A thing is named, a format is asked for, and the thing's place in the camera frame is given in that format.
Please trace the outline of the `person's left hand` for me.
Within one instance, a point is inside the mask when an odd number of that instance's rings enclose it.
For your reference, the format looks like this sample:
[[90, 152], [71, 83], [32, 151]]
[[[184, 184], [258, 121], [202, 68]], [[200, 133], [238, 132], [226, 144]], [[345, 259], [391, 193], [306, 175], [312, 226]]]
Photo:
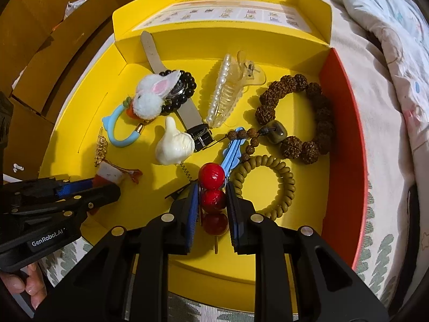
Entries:
[[28, 277], [25, 280], [5, 272], [1, 272], [1, 280], [11, 294], [21, 294], [25, 291], [31, 297], [31, 306], [36, 310], [46, 298], [47, 290], [37, 262], [29, 264], [26, 270]]

